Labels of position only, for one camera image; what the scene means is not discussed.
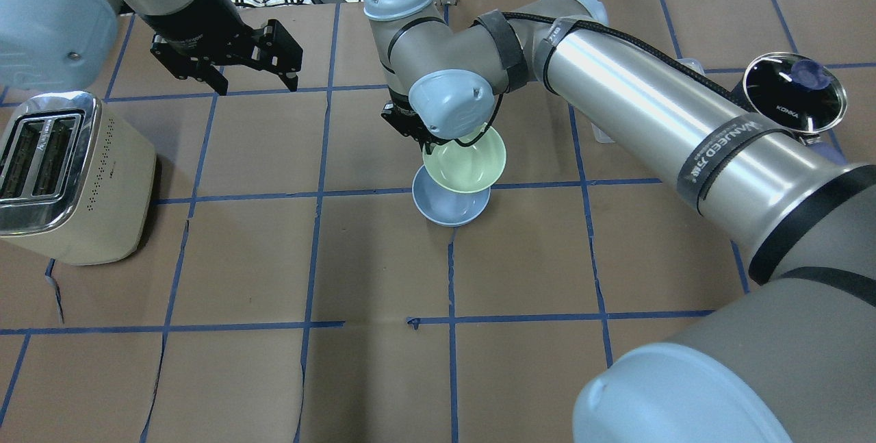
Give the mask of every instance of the toaster slot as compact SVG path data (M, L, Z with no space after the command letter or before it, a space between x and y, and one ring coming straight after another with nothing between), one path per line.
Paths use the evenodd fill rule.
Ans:
M3 187L0 188L0 199L17 199L22 196L44 125L46 121L43 119L20 125L15 149L12 149L6 158L8 168L6 178L3 179Z
M62 180L75 125L75 118L56 119L52 124L40 172L37 173L34 184L35 197L57 193L57 184Z

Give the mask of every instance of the toaster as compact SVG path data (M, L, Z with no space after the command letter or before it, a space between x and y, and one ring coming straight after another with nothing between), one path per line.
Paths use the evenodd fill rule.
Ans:
M32 97L0 140L0 240L70 265L137 249L155 149L103 101L83 91Z

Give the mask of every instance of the light green bowl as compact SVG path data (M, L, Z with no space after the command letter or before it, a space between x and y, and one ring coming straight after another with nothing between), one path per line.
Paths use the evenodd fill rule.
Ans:
M480 130L459 138L467 142ZM460 147L454 141L435 147L432 155L423 150L423 165L435 183L456 193L475 193L490 188L504 171L506 150L502 137L490 127L478 143Z

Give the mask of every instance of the blue bowl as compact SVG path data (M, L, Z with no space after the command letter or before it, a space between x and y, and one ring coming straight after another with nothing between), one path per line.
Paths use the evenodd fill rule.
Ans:
M413 204L427 219L438 225L458 227L472 222L490 201L490 188L477 193L456 193L442 188L420 166L411 186Z

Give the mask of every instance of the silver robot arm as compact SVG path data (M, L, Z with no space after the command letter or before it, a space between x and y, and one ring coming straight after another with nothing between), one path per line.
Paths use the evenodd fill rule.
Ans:
M607 24L538 0L453 34L432 0L364 0L393 106L429 150L537 79L753 259L763 285L623 356L576 403L578 442L872 441L876 166L837 165L725 90Z
M298 85L301 48L280 22L245 25L231 0L123 0L157 32L151 53L179 79L220 94L217 66L270 71ZM0 84L74 90L94 81L116 37L122 0L0 0Z

